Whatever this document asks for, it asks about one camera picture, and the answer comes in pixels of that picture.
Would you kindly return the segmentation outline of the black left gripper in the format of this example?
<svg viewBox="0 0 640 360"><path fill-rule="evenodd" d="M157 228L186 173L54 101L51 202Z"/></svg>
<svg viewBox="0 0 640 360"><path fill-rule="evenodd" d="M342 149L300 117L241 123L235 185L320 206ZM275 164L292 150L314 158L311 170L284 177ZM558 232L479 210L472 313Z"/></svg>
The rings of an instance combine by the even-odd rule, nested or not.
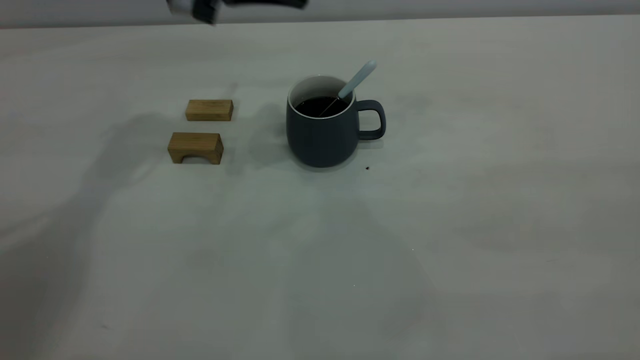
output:
<svg viewBox="0 0 640 360"><path fill-rule="evenodd" d="M229 7L235 6L281 6L293 9L304 9L308 0L223 0L224 4Z"/></svg>

